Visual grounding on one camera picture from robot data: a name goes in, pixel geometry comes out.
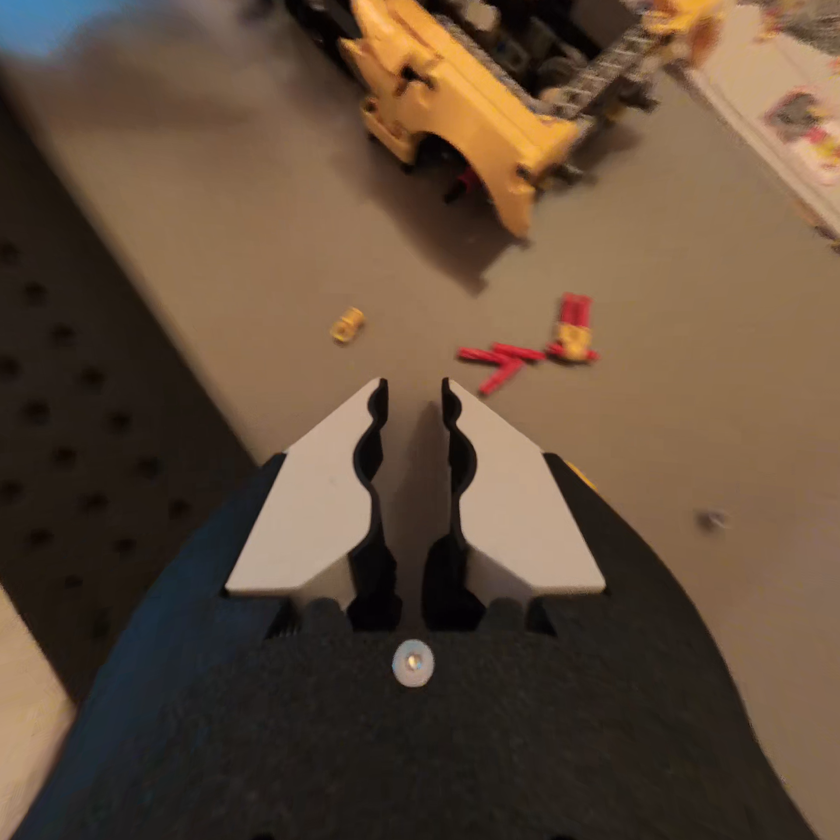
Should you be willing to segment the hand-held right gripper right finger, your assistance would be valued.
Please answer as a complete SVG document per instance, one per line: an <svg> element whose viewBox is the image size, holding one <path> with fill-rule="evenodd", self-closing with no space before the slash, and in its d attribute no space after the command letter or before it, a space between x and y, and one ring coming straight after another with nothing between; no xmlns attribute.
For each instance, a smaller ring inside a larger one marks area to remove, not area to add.
<svg viewBox="0 0 840 840"><path fill-rule="evenodd" d="M544 452L451 377L441 385L449 517L428 551L422 615L435 632L477 628L497 600L600 595L606 580Z"/></svg>

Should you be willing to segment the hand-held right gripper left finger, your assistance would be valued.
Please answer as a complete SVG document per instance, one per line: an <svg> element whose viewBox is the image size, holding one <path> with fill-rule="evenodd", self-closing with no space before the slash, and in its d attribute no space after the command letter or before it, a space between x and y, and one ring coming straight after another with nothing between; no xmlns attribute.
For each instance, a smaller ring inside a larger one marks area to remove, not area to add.
<svg viewBox="0 0 840 840"><path fill-rule="evenodd" d="M282 453L227 594L276 596L298 613L330 599L357 630L396 628L403 604L373 485L388 387L370 380Z"/></svg>

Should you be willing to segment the yellow brick toy car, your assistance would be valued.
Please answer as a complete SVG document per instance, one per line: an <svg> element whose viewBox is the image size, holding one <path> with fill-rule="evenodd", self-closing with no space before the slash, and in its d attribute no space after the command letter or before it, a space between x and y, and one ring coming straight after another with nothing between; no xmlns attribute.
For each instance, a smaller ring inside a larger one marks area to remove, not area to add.
<svg viewBox="0 0 840 840"><path fill-rule="evenodd" d="M464 164L452 203L483 189L529 238L538 194L585 174L578 149L628 109L650 112L658 73L695 67L723 2L289 1L291 18L365 89L364 129L405 170L435 144Z"/></svg>

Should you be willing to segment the black perforated chair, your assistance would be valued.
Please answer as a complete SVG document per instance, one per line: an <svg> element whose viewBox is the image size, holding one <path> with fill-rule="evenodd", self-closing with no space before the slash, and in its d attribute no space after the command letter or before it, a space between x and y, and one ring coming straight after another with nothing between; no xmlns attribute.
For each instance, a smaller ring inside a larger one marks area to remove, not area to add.
<svg viewBox="0 0 840 840"><path fill-rule="evenodd" d="M2 586L73 703L255 470L2 97Z"/></svg>

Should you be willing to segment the open instruction booklet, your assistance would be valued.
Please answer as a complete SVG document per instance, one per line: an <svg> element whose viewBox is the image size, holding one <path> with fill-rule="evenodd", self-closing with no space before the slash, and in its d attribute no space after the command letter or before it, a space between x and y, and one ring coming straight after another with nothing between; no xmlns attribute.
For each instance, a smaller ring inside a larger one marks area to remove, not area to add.
<svg viewBox="0 0 840 840"><path fill-rule="evenodd" d="M723 2L685 79L839 250L839 2Z"/></svg>

